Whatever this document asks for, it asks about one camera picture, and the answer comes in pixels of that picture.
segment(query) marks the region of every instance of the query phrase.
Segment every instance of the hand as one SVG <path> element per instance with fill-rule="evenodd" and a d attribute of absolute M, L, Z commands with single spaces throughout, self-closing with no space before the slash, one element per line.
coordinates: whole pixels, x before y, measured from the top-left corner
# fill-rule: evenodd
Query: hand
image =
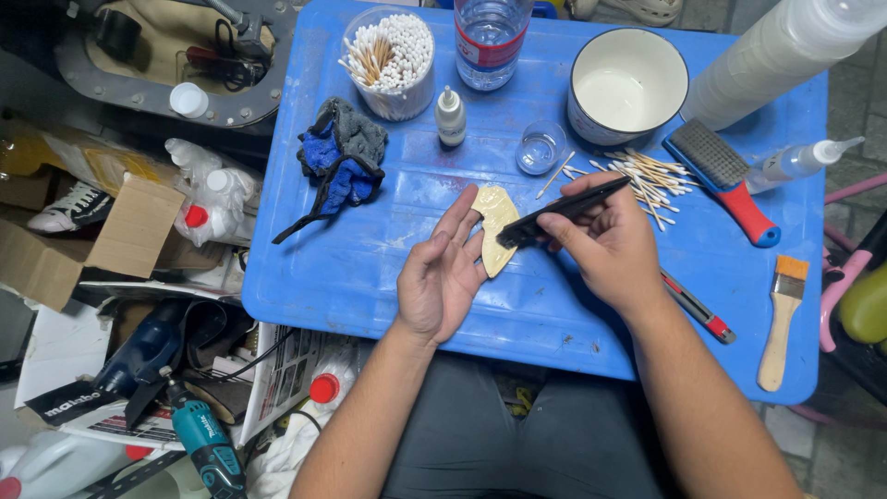
<path fill-rule="evenodd" d="M 561 194 L 579 194 L 619 176 L 615 171 L 583 175 L 561 187 Z M 631 188 L 623 187 L 572 221 L 556 213 L 536 221 L 554 238 L 548 249 L 566 248 L 588 289 L 624 318 L 667 297 L 653 230 Z"/>
<path fill-rule="evenodd" d="M 402 323 L 421 344 L 437 346 L 450 339 L 465 320 L 487 273 L 481 256 L 483 229 L 466 239 L 481 214 L 471 210 L 477 186 L 469 185 L 443 214 L 431 239 L 410 249 L 397 277 L 395 322 Z"/>

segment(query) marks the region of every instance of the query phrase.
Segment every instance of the teal power tool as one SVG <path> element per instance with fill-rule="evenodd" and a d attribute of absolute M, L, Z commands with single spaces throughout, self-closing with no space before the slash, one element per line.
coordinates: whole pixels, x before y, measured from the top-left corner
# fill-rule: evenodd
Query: teal power tool
<path fill-rule="evenodd" d="M 167 396 L 172 406 L 172 428 L 197 468 L 213 499 L 247 499 L 247 474 L 209 405 L 169 378 L 172 369 L 160 370 L 169 379 Z"/>

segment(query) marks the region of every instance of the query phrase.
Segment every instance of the red cap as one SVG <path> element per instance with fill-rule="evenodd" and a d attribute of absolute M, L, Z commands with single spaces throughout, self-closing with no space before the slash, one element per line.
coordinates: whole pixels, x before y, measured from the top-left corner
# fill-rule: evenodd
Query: red cap
<path fill-rule="evenodd" d="M 188 213 L 184 216 L 184 224 L 189 227 L 199 227 L 207 223 L 209 214 L 201 206 L 192 204 L 188 207 Z"/>
<path fill-rule="evenodd" d="M 15 477 L 0 480 L 0 499 L 19 499 L 21 482 Z"/>
<path fill-rule="evenodd" d="M 311 382 L 308 390 L 311 399 L 318 404 L 326 404 L 333 401 L 339 394 L 339 379 L 329 373 L 324 373 Z"/>
<path fill-rule="evenodd" d="M 126 456 L 133 461 L 138 461 L 139 459 L 144 459 L 146 456 L 151 454 L 154 451 L 152 448 L 140 447 L 140 446 L 126 446 Z"/>

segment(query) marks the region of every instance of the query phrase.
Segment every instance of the cotton swab container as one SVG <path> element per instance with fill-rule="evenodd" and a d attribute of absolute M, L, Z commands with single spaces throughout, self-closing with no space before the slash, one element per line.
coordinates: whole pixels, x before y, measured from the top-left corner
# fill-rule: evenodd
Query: cotton swab container
<path fill-rule="evenodd" d="M 385 19 L 388 20 L 383 23 L 385 25 L 383 27 L 380 23 Z M 389 40 L 392 47 L 401 52 L 394 60 L 395 67 L 386 66 L 389 68 L 389 73 L 384 75 L 386 81 L 366 78 L 365 71 L 369 68 L 361 63 L 359 57 L 355 57 L 353 50 L 357 49 L 362 54 L 376 53 L 377 51 L 372 50 L 372 43 L 380 34 Z M 424 49 L 419 48 L 423 40 L 427 43 Z M 367 43 L 371 49 L 362 50 L 366 48 Z M 345 28 L 339 64 L 346 67 L 343 71 L 357 86 L 366 105 L 375 114 L 391 122 L 402 122 L 421 114 L 434 98 L 434 58 L 434 36 L 431 35 L 431 29 L 425 21 L 406 9 L 380 5 L 360 13 Z M 374 82 L 368 81 L 370 79 L 379 83 L 373 85 Z"/>

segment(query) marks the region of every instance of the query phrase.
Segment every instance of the sneaker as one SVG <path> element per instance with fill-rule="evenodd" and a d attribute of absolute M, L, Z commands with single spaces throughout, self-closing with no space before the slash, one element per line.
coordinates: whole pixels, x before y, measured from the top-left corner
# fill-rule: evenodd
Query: sneaker
<path fill-rule="evenodd" d="M 665 26 L 680 14 L 684 0 L 600 0 L 607 7 L 626 11 L 647 26 Z"/>
<path fill-rule="evenodd" d="M 27 228 L 41 234 L 72 232 L 108 217 L 114 198 L 78 181 L 71 192 L 43 208 L 27 222 Z"/>

